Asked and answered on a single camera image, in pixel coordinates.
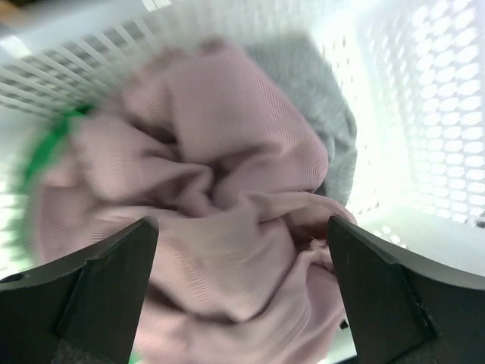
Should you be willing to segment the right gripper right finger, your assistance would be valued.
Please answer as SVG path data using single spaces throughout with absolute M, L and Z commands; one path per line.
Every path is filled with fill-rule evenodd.
M 344 218 L 327 229 L 356 363 L 482 363 L 484 278 Z

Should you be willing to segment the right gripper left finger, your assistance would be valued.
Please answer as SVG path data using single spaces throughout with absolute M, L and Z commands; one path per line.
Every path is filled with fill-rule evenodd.
M 158 240 L 141 219 L 1 280 L 3 363 L 127 363 Z

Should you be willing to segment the green tank top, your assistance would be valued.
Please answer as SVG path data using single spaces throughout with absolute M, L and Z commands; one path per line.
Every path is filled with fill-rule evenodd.
M 27 228 L 29 226 L 27 211 L 30 207 L 30 197 L 36 184 L 36 179 L 55 159 L 56 149 L 67 139 L 76 119 L 81 118 L 93 109 L 93 105 L 79 105 L 56 116 L 50 126 L 37 140 L 28 144 L 27 160 L 20 164 L 20 182 L 14 190 L 27 201 L 21 203 L 21 215 L 14 221 L 14 238 L 19 244 L 28 243 Z

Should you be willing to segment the pink tank top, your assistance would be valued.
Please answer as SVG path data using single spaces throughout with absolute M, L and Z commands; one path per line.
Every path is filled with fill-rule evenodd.
M 146 363 L 316 363 L 344 306 L 324 144 L 237 45 L 166 49 L 79 120 L 33 197 L 46 262 L 148 217 Z

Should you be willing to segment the grey tank top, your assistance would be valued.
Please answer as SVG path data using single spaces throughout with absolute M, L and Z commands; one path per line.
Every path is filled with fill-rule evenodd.
M 358 156 L 357 125 L 330 64 L 311 37 L 288 33 L 245 47 L 304 115 L 327 148 L 329 167 L 316 194 L 346 205 Z

